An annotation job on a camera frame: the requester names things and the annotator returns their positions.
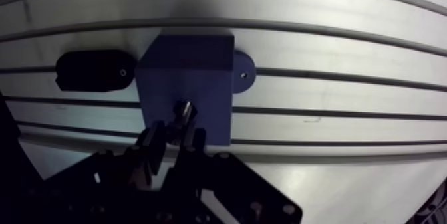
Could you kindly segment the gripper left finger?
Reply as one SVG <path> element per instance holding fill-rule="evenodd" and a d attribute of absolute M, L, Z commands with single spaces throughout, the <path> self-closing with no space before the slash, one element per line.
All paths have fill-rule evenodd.
<path fill-rule="evenodd" d="M 164 214 L 150 190 L 166 151 L 165 124 L 153 123 L 123 154 L 99 151 L 23 197 L 29 223 L 156 223 Z"/>

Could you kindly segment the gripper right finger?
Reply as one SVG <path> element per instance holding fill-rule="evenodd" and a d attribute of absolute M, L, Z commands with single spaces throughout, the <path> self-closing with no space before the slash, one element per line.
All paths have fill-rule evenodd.
<path fill-rule="evenodd" d="M 303 210 L 229 152 L 205 153 L 206 131 L 196 129 L 181 143 L 162 191 L 162 223 L 222 223 L 202 200 L 213 193 L 238 223 L 300 223 Z"/>

